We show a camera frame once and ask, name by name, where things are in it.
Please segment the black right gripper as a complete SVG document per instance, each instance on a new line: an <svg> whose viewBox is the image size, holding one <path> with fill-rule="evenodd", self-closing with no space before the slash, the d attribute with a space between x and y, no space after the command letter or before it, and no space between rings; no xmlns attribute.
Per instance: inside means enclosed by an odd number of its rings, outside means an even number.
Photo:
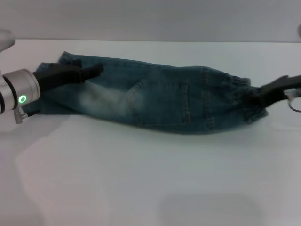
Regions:
<svg viewBox="0 0 301 226"><path fill-rule="evenodd" d="M285 91L289 89L298 89L301 87L301 76L289 77L282 76L273 82L252 89L244 95L244 101L250 105L266 108L265 104L274 104L278 101L287 99Z"/></svg>

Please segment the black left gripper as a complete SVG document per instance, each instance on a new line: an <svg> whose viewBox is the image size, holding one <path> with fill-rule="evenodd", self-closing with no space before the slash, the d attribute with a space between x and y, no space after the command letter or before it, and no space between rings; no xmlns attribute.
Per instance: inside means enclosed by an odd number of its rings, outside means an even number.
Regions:
<svg viewBox="0 0 301 226"><path fill-rule="evenodd" d="M103 72L103 65L97 64L81 69L81 60L72 60L71 65L51 66L34 73L40 91L48 91L66 84L83 83L84 79L92 79Z"/></svg>

